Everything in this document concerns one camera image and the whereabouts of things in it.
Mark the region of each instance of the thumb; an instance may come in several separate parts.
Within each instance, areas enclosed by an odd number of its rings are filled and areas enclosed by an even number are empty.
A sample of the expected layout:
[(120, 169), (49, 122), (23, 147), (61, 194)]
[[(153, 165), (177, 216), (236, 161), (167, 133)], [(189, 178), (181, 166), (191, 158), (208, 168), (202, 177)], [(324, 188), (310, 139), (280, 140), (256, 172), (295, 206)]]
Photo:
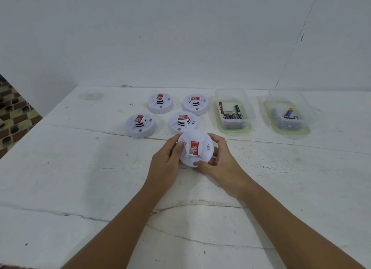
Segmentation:
[(204, 161), (198, 161), (197, 162), (197, 167), (201, 171), (202, 174), (208, 174), (211, 177), (213, 177), (213, 169), (214, 166), (208, 164), (207, 162)]
[(183, 147), (184, 147), (184, 142), (182, 141), (178, 142), (175, 145), (173, 152), (171, 153), (171, 156), (170, 156), (171, 161), (175, 161), (175, 162), (179, 161), (180, 155), (182, 154), (182, 151), (183, 151)]

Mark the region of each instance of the person's right thumb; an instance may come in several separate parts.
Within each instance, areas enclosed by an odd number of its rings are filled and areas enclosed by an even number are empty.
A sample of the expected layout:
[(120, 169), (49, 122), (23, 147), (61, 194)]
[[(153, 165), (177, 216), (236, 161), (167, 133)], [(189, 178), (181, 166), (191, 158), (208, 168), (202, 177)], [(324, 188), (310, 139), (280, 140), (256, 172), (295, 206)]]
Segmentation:
[(202, 174), (208, 174), (210, 176), (213, 176), (213, 166), (208, 164), (207, 162), (204, 161), (198, 161), (197, 162), (197, 167), (201, 171)]

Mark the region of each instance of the person's left thumb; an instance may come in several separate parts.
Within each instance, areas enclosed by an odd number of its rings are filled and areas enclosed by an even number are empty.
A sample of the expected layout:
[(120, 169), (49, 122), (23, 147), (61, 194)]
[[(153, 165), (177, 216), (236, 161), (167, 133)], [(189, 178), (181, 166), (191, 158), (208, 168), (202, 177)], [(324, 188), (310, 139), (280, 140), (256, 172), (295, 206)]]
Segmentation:
[(170, 156), (171, 161), (176, 161), (176, 162), (179, 161), (180, 155), (182, 154), (182, 151), (183, 151), (183, 147), (184, 147), (184, 142), (182, 141), (178, 142), (175, 145), (173, 152), (171, 153), (171, 156)]

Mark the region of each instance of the person's left arm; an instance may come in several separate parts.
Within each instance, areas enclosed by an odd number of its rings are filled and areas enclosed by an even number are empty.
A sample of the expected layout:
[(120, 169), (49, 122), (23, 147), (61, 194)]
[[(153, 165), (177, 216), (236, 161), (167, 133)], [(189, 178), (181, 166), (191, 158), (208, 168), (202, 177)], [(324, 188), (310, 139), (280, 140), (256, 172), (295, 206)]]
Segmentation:
[(146, 182), (140, 191), (61, 269), (127, 267), (153, 209), (175, 182), (184, 145), (183, 142), (177, 143), (179, 136), (170, 138), (154, 154)]

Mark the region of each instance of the forearm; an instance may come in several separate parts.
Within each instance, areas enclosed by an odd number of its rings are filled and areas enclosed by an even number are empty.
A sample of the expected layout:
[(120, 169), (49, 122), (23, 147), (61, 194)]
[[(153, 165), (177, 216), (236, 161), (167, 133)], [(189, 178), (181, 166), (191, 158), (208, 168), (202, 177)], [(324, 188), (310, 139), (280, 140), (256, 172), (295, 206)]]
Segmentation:
[(252, 181), (243, 201), (288, 268), (363, 268)]
[(133, 199), (62, 269), (126, 268), (162, 194), (142, 187)]

